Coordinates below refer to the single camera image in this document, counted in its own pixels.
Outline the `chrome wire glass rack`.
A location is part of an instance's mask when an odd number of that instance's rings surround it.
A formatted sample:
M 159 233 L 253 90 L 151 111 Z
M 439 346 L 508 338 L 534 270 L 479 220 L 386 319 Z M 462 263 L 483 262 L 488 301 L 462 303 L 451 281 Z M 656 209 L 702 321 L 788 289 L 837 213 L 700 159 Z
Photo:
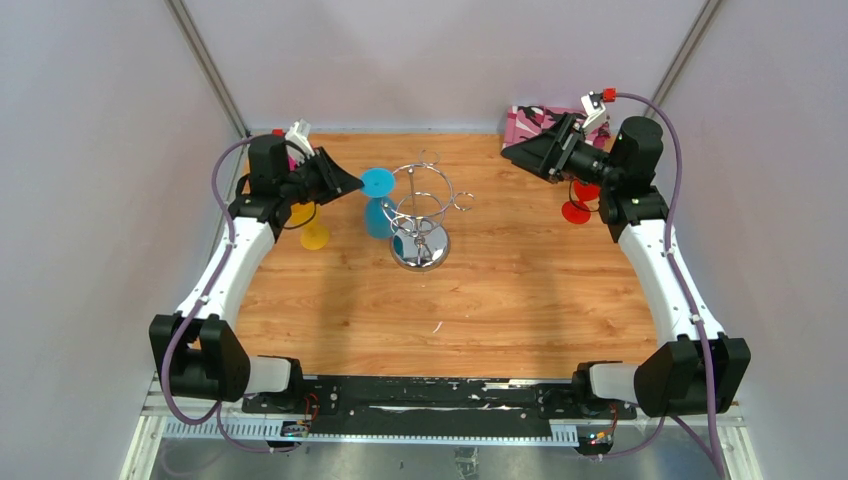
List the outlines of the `chrome wire glass rack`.
M 380 200 L 392 233 L 392 258 L 400 267 L 417 273 L 445 262 L 452 246 L 445 227 L 447 216 L 452 211 L 470 211 L 475 201 L 473 193 L 455 187 L 440 161 L 439 152 L 421 150 L 415 161 L 392 171 L 400 193 Z

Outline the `yellow plastic wine glass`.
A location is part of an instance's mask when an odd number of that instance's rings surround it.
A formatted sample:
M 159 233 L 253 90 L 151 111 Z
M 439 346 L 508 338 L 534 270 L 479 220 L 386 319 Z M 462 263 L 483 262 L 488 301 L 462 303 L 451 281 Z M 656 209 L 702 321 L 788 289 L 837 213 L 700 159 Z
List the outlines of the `yellow plastic wine glass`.
M 320 206 L 315 203 L 294 204 L 287 227 L 300 231 L 301 246 L 315 251 L 324 248 L 330 240 L 330 232 L 320 220 Z

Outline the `pink plastic wine glass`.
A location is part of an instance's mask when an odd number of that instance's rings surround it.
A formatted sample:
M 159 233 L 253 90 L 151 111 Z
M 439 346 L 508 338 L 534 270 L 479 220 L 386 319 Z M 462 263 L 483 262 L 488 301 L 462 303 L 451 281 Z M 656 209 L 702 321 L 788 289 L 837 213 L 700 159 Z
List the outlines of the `pink plastic wine glass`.
M 295 171 L 301 165 L 302 156 L 298 151 L 288 149 L 287 158 L 289 170 L 291 172 Z

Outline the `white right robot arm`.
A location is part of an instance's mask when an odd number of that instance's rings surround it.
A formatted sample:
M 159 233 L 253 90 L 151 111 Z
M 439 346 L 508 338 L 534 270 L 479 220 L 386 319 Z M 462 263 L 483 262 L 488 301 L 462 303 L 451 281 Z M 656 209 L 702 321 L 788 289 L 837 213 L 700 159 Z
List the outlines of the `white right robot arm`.
M 653 184 L 663 129 L 629 117 L 610 151 L 586 142 L 575 114 L 505 147 L 513 165 L 550 183 L 579 180 L 599 187 L 599 215 L 624 252 L 646 296 L 658 349 L 640 364 L 592 361 L 572 376 L 571 403 L 596 417 L 611 400 L 650 417 L 719 414 L 733 403 L 751 361 L 742 338 L 728 336 L 697 292 L 679 255 L 671 211 Z

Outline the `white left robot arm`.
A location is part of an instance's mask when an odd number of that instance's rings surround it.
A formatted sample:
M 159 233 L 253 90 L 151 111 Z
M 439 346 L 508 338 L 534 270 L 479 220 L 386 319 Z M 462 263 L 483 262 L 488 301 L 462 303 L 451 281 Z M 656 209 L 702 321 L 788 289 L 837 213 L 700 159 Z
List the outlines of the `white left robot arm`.
M 306 400 L 295 359 L 249 355 L 235 333 L 236 316 L 264 257 L 285 230 L 296 205 L 318 207 L 362 188 L 321 147 L 274 134 L 238 142 L 248 173 L 233 200 L 213 192 L 225 230 L 191 293 L 172 314 L 154 317 L 149 338 L 160 385 L 169 399 L 234 402 L 267 394 L 283 413 Z

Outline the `blue plastic wine glass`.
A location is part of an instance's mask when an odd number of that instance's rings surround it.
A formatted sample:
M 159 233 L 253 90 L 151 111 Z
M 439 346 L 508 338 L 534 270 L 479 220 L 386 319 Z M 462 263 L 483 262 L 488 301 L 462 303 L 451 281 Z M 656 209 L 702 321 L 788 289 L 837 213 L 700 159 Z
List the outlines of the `blue plastic wine glass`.
M 391 220 L 386 214 L 386 205 L 395 208 L 390 194 L 395 188 L 394 174 L 385 168 L 371 168 L 362 176 L 362 193 L 368 198 L 364 209 L 366 232 L 376 239 L 388 239 L 394 234 Z

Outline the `red plastic wine glass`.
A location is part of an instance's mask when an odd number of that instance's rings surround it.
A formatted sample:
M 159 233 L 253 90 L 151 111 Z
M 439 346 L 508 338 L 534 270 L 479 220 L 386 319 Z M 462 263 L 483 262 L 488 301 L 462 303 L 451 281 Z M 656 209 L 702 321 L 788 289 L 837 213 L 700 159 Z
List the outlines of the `red plastic wine glass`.
M 568 200 L 561 207 L 563 218 L 572 224 L 587 223 L 597 211 L 590 203 L 598 200 L 600 188 L 593 184 L 585 184 L 577 180 L 569 183 Z

